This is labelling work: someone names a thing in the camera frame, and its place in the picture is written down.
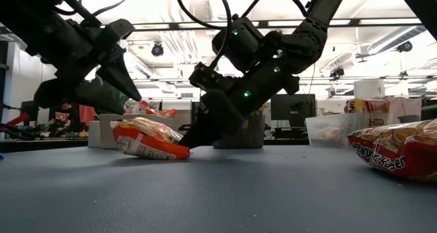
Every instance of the white container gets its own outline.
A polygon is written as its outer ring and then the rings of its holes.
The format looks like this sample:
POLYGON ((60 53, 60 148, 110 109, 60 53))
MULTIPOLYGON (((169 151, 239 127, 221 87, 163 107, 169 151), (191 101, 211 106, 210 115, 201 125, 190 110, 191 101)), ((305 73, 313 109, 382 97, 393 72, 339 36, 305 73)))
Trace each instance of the white container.
POLYGON ((348 147, 348 135, 354 131, 393 123, 392 113, 344 113, 307 118, 309 145, 348 147))

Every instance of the computer monitor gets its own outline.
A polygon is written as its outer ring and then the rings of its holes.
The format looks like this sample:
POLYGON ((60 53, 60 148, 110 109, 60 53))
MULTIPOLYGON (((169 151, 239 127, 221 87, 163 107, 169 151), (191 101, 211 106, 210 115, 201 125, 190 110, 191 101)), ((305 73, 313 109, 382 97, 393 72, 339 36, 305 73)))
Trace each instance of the computer monitor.
POLYGON ((288 120, 290 127, 305 127, 305 119, 316 116, 315 94, 277 94, 270 101, 272 120, 288 120))
POLYGON ((40 107, 33 100, 22 102, 20 114, 24 114, 24 113, 29 114, 29 119, 24 121, 23 124, 25 126, 29 126, 30 121, 37 122, 39 111, 40 111, 40 107))

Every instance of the table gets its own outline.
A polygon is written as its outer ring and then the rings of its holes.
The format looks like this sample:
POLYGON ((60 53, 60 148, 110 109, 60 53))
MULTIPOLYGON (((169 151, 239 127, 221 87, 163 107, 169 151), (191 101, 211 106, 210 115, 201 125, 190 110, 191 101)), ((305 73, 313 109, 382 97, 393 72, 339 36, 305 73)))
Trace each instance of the table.
POLYGON ((435 232, 437 187, 351 150, 197 148, 187 161, 66 148, 5 154, 1 232, 435 232))

